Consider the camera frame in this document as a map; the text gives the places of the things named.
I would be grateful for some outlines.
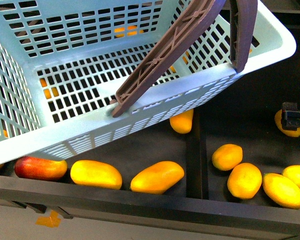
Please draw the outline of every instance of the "light blue basket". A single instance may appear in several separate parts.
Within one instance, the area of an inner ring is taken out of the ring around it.
[[[112,118],[116,90],[189,2],[0,0],[0,164],[78,155],[202,105],[295,52],[292,35],[259,2],[250,57],[237,74],[230,25],[218,16],[175,70]]]

